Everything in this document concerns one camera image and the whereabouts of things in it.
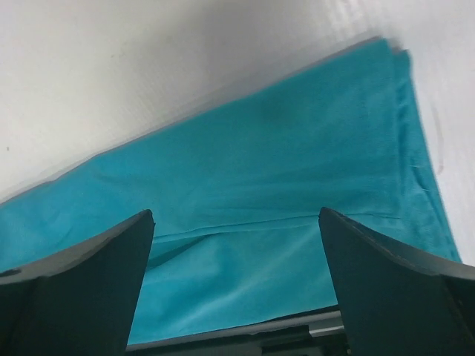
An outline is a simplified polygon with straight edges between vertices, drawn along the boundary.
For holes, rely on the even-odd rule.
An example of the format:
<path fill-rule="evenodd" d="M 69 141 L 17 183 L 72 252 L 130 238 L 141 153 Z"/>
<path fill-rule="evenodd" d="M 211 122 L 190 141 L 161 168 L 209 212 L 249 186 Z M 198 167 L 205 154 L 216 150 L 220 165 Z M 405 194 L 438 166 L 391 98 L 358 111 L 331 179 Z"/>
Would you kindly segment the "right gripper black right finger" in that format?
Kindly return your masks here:
<path fill-rule="evenodd" d="M 474 354 L 474 267 L 330 208 L 318 223 L 353 355 Z"/>

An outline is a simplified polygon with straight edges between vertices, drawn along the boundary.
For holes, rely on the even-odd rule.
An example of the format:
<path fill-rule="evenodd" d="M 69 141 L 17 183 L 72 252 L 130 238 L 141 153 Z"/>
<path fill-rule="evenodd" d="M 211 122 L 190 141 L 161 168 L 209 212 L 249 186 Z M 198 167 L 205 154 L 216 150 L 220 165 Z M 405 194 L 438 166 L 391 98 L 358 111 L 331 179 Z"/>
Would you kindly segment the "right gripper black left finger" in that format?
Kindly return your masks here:
<path fill-rule="evenodd" d="M 141 211 L 1 272 L 2 355 L 123 355 L 154 234 Z"/>

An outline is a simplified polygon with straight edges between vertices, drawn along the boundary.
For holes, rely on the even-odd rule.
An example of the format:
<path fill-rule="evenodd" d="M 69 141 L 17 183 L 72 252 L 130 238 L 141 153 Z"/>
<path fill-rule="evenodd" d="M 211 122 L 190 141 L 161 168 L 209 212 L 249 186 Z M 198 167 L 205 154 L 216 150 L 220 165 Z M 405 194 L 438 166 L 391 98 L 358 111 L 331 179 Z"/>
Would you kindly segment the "teal t shirt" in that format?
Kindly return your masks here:
<path fill-rule="evenodd" d="M 323 207 L 459 261 L 410 54 L 375 39 L 246 98 L 95 156 L 1 205 L 1 269 L 148 209 L 129 337 L 150 343 L 336 302 Z"/>

